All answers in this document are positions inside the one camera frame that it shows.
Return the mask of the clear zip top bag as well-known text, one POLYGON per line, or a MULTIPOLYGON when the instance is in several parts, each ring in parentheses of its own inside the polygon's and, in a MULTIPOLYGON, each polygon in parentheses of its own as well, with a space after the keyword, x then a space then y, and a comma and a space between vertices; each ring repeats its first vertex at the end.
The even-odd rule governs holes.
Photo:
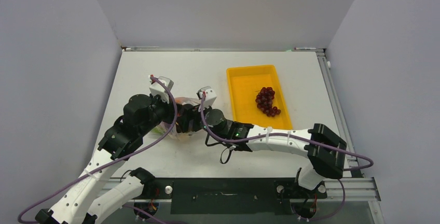
POLYGON ((196 124, 190 119, 191 109, 198 109, 200 105, 199 99, 188 97, 175 98, 178 108, 178 117, 175 126, 168 133, 168 137, 183 141, 196 133, 196 124))

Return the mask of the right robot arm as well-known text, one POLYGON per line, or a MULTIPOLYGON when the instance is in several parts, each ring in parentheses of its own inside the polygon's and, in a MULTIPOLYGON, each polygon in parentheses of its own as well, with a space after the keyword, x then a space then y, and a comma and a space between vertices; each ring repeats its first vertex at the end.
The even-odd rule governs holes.
POLYGON ((205 130, 208 138, 216 140, 215 145, 223 145, 229 152, 275 151, 307 158, 293 183, 300 197, 308 196, 326 178, 343 177, 347 143, 324 124, 304 130, 265 128, 229 120, 219 109, 199 108, 190 104, 177 107, 178 133, 205 130))

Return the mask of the dark red grape bunch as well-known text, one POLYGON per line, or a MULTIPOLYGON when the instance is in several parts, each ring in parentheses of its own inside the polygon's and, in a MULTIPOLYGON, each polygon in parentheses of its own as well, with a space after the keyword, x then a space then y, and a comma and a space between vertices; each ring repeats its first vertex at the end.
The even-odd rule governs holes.
POLYGON ((275 94, 273 87, 262 87, 255 98, 257 108, 268 117, 281 114, 281 109, 273 104, 275 94))

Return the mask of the yellow plastic tray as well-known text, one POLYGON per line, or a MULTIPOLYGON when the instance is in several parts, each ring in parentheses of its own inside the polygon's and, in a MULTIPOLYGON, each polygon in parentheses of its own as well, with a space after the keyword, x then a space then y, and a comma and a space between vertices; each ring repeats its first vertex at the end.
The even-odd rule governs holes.
POLYGON ((293 128, 274 65, 229 68, 227 79, 235 121, 275 129, 293 128), (267 115, 258 107, 257 95, 263 88, 273 91, 269 102, 272 103, 271 108, 275 107, 279 114, 267 115))

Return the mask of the marker pen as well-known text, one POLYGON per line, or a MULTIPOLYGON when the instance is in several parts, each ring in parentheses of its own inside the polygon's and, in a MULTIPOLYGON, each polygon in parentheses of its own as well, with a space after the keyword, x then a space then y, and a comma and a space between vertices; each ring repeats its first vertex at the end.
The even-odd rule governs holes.
POLYGON ((294 50, 295 51, 316 51, 317 48, 312 48, 312 47, 295 47, 294 50))

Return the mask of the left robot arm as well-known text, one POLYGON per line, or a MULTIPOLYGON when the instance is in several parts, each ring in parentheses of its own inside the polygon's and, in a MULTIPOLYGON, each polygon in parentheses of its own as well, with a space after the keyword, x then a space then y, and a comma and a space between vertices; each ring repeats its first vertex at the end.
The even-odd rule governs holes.
POLYGON ((176 120, 177 103, 170 94, 132 96, 123 114, 104 133, 81 175, 60 190, 64 196, 57 203, 36 214, 36 222, 97 223, 137 195, 152 196, 154 177, 145 169, 136 169, 127 183, 106 196, 99 197, 98 193, 129 158, 139 153, 148 132, 162 122, 174 127, 176 120))

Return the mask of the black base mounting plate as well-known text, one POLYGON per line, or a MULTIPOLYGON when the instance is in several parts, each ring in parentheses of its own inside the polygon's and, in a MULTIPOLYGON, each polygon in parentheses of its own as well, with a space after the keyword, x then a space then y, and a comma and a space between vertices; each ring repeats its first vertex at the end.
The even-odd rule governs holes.
POLYGON ((156 178, 137 200, 169 200, 172 214, 288 215, 327 193, 300 187, 291 178, 156 178))

